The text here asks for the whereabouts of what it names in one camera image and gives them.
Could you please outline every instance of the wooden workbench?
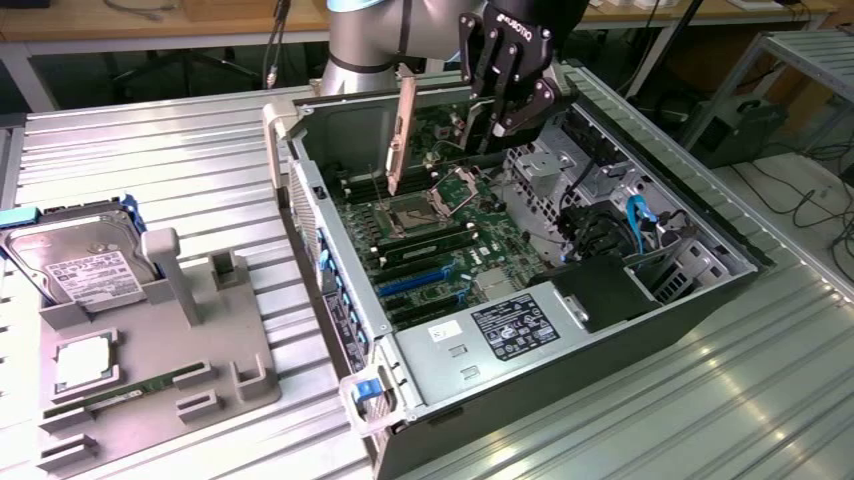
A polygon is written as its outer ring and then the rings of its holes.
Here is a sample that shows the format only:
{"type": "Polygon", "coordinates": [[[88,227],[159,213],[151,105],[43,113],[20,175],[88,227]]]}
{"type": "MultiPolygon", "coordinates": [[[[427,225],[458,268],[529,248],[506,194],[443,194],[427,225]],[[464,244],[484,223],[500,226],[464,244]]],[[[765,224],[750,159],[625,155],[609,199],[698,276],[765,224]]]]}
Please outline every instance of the wooden workbench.
{"type": "MultiPolygon", "coordinates": [[[[124,0],[120,4],[156,7],[170,0],[124,0]]],[[[51,8],[0,13],[0,33],[8,41],[91,40],[260,33],[272,29],[272,18],[191,22],[184,11],[158,12],[162,22],[104,5],[102,0],[52,0],[51,8]]],[[[324,0],[295,0],[288,14],[290,31],[327,30],[330,12],[324,0]]]]}
{"type": "MultiPolygon", "coordinates": [[[[126,1],[142,7],[159,6],[170,0],[126,1]]],[[[834,11],[834,6],[825,0],[805,1],[813,16],[809,28],[815,28],[834,11]]],[[[690,0],[682,0],[678,7],[662,8],[655,12],[650,25],[663,27],[663,30],[630,94],[646,80],[689,2],[690,0]]],[[[615,7],[606,2],[597,8],[587,8],[578,29],[641,28],[647,25],[651,13],[634,6],[615,7]]],[[[272,28],[272,19],[191,22],[180,8],[160,12],[160,15],[163,21],[154,22],[138,15],[112,10],[102,0],[53,0],[48,9],[0,9],[0,36],[5,39],[5,42],[0,42],[0,60],[32,110],[55,109],[48,90],[29,62],[33,56],[263,45],[272,28]]],[[[749,12],[726,0],[706,0],[691,25],[785,22],[791,20],[790,15],[789,10],[749,12]]],[[[284,42],[328,40],[328,25],[326,0],[292,0],[284,42]]]]}

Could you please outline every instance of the electrical cable on floor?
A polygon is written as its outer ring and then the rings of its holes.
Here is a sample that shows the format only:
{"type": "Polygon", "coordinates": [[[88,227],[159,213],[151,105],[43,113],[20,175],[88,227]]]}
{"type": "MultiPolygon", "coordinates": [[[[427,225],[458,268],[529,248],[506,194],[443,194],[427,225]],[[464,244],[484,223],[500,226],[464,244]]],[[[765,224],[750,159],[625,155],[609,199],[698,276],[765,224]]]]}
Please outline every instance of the electrical cable on floor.
{"type": "MultiPolygon", "coordinates": [[[[653,24],[653,18],[655,17],[655,12],[658,11],[658,4],[661,3],[661,0],[655,0],[655,5],[653,6],[653,11],[650,12],[650,16],[646,19],[646,25],[643,26],[643,31],[649,32],[650,30],[650,25],[653,24]]],[[[629,88],[629,86],[631,85],[631,82],[635,81],[635,78],[638,78],[638,74],[641,73],[641,69],[643,68],[643,64],[646,63],[646,59],[650,56],[650,51],[653,50],[653,44],[655,43],[655,40],[653,39],[653,37],[650,37],[650,40],[647,42],[646,45],[646,50],[643,52],[643,56],[641,57],[641,63],[638,64],[638,68],[635,68],[634,73],[631,74],[631,77],[629,78],[629,80],[626,81],[626,83],[623,83],[619,88],[615,90],[617,93],[622,94],[623,90],[626,90],[626,88],[629,88]]]]}
{"type": "MultiPolygon", "coordinates": [[[[782,145],[787,148],[790,148],[793,151],[797,151],[797,149],[794,149],[793,147],[782,144],[782,143],[770,143],[766,144],[761,149],[758,154],[761,154],[765,149],[771,146],[771,145],[782,145]]],[[[837,148],[841,149],[842,151],[835,152],[833,150],[834,153],[837,153],[837,155],[834,157],[830,156],[825,156],[821,159],[815,159],[817,161],[837,161],[837,169],[839,170],[839,174],[842,173],[842,158],[845,157],[845,155],[851,151],[851,149],[854,148],[854,130],[851,131],[851,134],[849,136],[849,141],[843,142],[843,143],[838,143],[838,144],[831,144],[831,145],[825,145],[822,147],[817,147],[814,149],[811,149],[807,152],[801,152],[802,155],[807,156],[811,158],[811,153],[813,152],[821,152],[825,153],[825,155],[827,155],[826,151],[831,148],[837,148]]],[[[759,191],[755,189],[755,187],[750,184],[750,182],[747,181],[747,178],[743,176],[742,172],[735,168],[734,165],[730,165],[730,168],[733,169],[733,171],[735,172],[735,174],[741,177],[742,181],[745,182],[745,185],[747,185],[747,187],[750,188],[750,190],[753,191],[753,193],[757,195],[757,197],[759,198],[759,200],[762,201],[762,203],[765,204],[765,206],[777,214],[779,215],[789,215],[791,214],[791,223],[797,228],[809,228],[813,227],[821,223],[825,223],[830,220],[835,220],[835,219],[841,219],[842,220],[842,231],[839,232],[839,234],[834,237],[834,239],[830,241],[830,244],[827,246],[827,250],[830,253],[830,258],[833,260],[834,266],[837,267],[837,270],[842,273],[842,275],[845,276],[845,278],[849,280],[849,282],[851,282],[851,284],[854,285],[854,277],[846,272],[846,270],[842,268],[842,265],[839,263],[839,259],[837,257],[837,247],[839,244],[845,245],[845,251],[849,254],[850,258],[854,259],[854,252],[851,251],[851,246],[850,246],[850,242],[854,241],[854,210],[851,209],[851,206],[854,205],[854,195],[851,195],[851,192],[849,190],[849,186],[845,182],[845,180],[842,178],[839,178],[839,182],[842,184],[842,189],[845,191],[845,194],[847,196],[847,204],[845,207],[845,210],[841,213],[834,213],[831,212],[827,208],[825,208],[822,205],[819,205],[818,203],[815,203],[815,201],[813,200],[813,196],[815,195],[815,190],[810,190],[806,193],[801,191],[801,189],[798,189],[790,182],[787,182],[786,180],[778,178],[777,176],[771,175],[769,172],[766,172],[755,163],[754,161],[746,162],[750,166],[753,166],[757,171],[765,175],[766,177],[771,178],[773,180],[775,180],[777,182],[779,182],[781,184],[786,185],[790,189],[793,189],[799,195],[801,195],[801,200],[798,201],[797,205],[790,208],[790,209],[778,209],[774,208],[769,201],[766,200],[766,198],[759,194],[759,191]],[[806,224],[799,224],[797,221],[797,215],[798,212],[801,210],[801,208],[803,208],[803,206],[811,203],[813,205],[815,205],[819,209],[822,209],[829,216],[821,220],[817,220],[814,222],[806,223],[806,224]]]]}

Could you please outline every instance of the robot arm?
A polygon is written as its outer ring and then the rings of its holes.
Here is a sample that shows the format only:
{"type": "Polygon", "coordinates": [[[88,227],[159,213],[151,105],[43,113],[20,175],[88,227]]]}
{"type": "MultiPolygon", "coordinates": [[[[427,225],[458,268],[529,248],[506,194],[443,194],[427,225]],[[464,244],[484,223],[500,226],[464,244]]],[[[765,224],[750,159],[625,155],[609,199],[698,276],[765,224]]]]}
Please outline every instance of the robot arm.
{"type": "Polygon", "coordinates": [[[573,88],[550,72],[587,0],[328,0],[328,6],[323,94],[394,88],[398,55],[451,58],[459,51],[476,100],[459,139],[467,152],[533,141],[573,100],[573,88]]]}
{"type": "Polygon", "coordinates": [[[490,153],[531,142],[577,92],[554,75],[554,52],[587,0],[490,0],[483,16],[459,17],[462,78],[474,99],[460,146],[490,153]]]}

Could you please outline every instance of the hard drive label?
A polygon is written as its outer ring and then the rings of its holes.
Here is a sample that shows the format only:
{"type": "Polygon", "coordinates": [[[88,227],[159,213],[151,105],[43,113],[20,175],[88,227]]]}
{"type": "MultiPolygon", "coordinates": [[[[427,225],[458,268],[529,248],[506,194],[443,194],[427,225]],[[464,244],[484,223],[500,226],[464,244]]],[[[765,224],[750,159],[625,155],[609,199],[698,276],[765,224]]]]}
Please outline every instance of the hard drive label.
{"type": "Polygon", "coordinates": [[[122,252],[47,265],[47,271],[80,305],[135,295],[143,290],[122,252]]]}
{"type": "Polygon", "coordinates": [[[561,335],[531,295],[522,295],[471,314],[492,353],[507,361],[554,342],[561,335]]]}

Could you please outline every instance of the aluminum table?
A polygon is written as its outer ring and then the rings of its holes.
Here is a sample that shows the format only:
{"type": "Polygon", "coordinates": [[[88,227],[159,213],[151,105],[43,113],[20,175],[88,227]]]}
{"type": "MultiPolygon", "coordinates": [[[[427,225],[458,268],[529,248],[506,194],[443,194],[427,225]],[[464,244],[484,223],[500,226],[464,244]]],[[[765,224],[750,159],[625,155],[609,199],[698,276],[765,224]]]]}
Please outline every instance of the aluminum table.
{"type": "MultiPolygon", "coordinates": [[[[677,345],[410,473],[410,479],[850,477],[854,290],[583,69],[581,90],[777,267],[677,345]]],[[[247,256],[282,400],[81,478],[368,479],[294,263],[260,107],[288,89],[31,115],[7,139],[4,195],[41,207],[132,191],[182,260],[247,256]]],[[[44,478],[35,452],[35,291],[0,287],[0,477],[44,478]]]]}

